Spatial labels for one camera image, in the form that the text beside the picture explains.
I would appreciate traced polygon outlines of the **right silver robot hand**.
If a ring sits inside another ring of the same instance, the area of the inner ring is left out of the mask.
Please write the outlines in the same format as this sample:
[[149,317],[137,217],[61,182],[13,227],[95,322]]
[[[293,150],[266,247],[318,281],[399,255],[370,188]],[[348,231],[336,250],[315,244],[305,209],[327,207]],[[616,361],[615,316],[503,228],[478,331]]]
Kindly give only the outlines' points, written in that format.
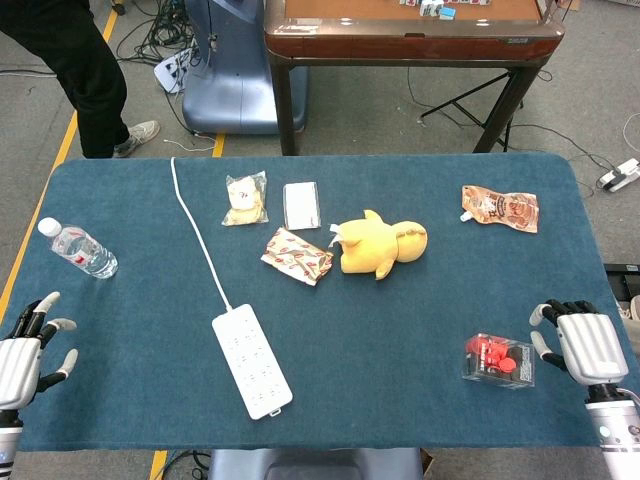
[[561,303],[550,299],[534,308],[529,324],[537,327],[544,320],[555,328],[561,352],[553,352],[542,334],[534,330],[530,337],[538,356],[567,372],[578,384],[617,384],[629,373],[610,317],[598,312],[590,302]]

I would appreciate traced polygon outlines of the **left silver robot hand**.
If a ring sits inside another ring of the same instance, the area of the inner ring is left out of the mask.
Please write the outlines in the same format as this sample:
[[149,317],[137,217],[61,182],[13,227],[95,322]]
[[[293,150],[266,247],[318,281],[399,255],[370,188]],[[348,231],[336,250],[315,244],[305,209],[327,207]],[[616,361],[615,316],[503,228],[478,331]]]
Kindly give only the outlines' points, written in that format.
[[66,380],[73,371],[79,352],[67,352],[62,365],[42,376],[43,352],[59,331],[77,328],[73,320],[55,318],[44,322],[51,307],[59,300],[58,291],[27,305],[9,334],[1,340],[1,411],[18,411],[29,405],[38,393]]

